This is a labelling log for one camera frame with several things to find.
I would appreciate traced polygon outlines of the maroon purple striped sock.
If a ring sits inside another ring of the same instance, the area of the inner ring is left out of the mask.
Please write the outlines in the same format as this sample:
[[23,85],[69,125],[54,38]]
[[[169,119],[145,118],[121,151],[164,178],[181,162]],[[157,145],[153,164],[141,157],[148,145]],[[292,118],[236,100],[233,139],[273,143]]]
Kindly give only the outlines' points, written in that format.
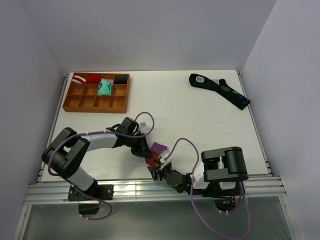
[[160,159],[165,152],[168,151],[168,147],[160,143],[154,142],[150,148],[151,157],[146,157],[145,162],[150,167],[158,167],[161,163]]

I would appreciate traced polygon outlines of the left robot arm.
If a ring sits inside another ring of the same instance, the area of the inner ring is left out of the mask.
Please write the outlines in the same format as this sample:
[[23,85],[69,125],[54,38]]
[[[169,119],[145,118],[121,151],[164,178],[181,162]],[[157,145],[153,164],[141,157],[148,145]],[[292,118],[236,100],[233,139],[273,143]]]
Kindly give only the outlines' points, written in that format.
[[139,131],[139,124],[126,117],[122,123],[106,128],[100,134],[80,134],[70,127],[64,128],[42,153],[41,160],[59,177],[78,187],[79,194],[86,200],[98,195],[98,182],[90,176],[81,163],[87,152],[126,146],[136,157],[150,158],[146,136]]

